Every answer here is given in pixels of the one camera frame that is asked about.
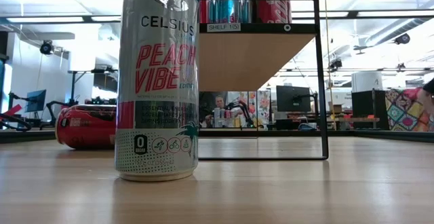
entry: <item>can bottom rim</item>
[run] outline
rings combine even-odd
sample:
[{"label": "can bottom rim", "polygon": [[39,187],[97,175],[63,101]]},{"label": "can bottom rim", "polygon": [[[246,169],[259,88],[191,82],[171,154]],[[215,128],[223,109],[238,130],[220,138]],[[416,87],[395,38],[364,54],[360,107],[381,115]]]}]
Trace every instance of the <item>can bottom rim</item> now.
[{"label": "can bottom rim", "polygon": [[159,174],[159,175],[143,175],[143,174],[130,174],[121,172],[119,175],[122,179],[128,181],[139,182],[162,182],[162,181],[175,181],[189,177],[193,174],[193,169],[186,172],[180,172],[175,174]]}]

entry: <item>desk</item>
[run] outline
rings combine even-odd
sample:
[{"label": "desk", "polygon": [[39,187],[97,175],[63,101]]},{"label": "desk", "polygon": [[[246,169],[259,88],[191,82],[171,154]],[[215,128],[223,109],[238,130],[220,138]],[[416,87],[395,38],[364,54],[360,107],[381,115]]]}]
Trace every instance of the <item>desk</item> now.
[{"label": "desk", "polygon": [[[311,138],[199,139],[199,154],[321,153]],[[200,162],[167,183],[118,179],[113,151],[0,145],[1,224],[372,224],[434,220],[434,145],[330,138],[324,162]]]},{"label": "desk", "polygon": [[328,123],[336,122],[336,129],[340,129],[341,122],[354,123],[354,122],[365,122],[365,123],[374,123],[374,129],[377,128],[376,122],[379,122],[380,118],[342,118],[338,117],[333,120],[332,118],[327,118]]}]

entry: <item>green palm leaf graphic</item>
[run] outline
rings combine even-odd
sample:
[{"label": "green palm leaf graphic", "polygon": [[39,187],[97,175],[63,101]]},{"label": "green palm leaf graphic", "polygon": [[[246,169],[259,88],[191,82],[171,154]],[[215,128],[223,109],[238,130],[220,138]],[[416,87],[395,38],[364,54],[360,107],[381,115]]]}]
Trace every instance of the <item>green palm leaf graphic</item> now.
[{"label": "green palm leaf graphic", "polygon": [[193,151],[193,159],[196,159],[196,150],[193,147],[195,146],[195,140],[197,140],[199,136],[199,126],[196,125],[195,122],[188,122],[188,124],[183,125],[183,127],[181,128],[183,129],[183,131],[178,133],[178,136],[183,135],[190,137],[192,145],[189,151],[189,155],[191,157],[191,151]]}]

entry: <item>energy drink can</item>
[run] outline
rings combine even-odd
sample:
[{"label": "energy drink can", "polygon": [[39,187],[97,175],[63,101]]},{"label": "energy drink can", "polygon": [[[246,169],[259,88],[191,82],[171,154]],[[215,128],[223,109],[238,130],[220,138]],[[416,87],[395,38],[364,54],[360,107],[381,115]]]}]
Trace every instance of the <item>energy drink can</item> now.
[{"label": "energy drink can", "polygon": [[208,1],[200,1],[199,12],[201,16],[200,23],[208,22]]},{"label": "energy drink can", "polygon": [[132,181],[192,175],[199,134],[199,0],[124,0],[115,168]]},{"label": "energy drink can", "polygon": [[252,23],[252,3],[250,1],[241,2],[241,22]]},{"label": "energy drink can", "polygon": [[220,119],[220,108],[214,109],[214,119]]},{"label": "energy drink can", "polygon": [[217,10],[216,10],[216,2],[215,0],[209,0],[207,2],[208,5],[208,23],[216,24],[217,23]]},{"label": "energy drink can", "polygon": [[291,23],[290,1],[254,1],[252,18],[256,23]]},{"label": "energy drink can", "polygon": [[115,131],[114,105],[75,105],[63,109],[55,127],[57,141],[73,149],[112,149]]},{"label": "energy drink can", "polygon": [[226,110],[225,112],[224,112],[224,118],[226,118],[226,119],[230,119],[231,118],[231,111],[230,110]]},{"label": "energy drink can", "polygon": [[235,22],[235,4],[234,0],[216,0],[218,23]]}]

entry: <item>shelf label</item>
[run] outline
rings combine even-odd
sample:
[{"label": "shelf label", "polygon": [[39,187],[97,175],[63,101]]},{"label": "shelf label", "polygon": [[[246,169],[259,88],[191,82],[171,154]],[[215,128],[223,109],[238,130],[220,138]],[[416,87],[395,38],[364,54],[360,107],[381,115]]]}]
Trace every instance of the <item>shelf label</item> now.
[{"label": "shelf label", "polygon": [[240,23],[208,24],[207,32],[241,31]]}]

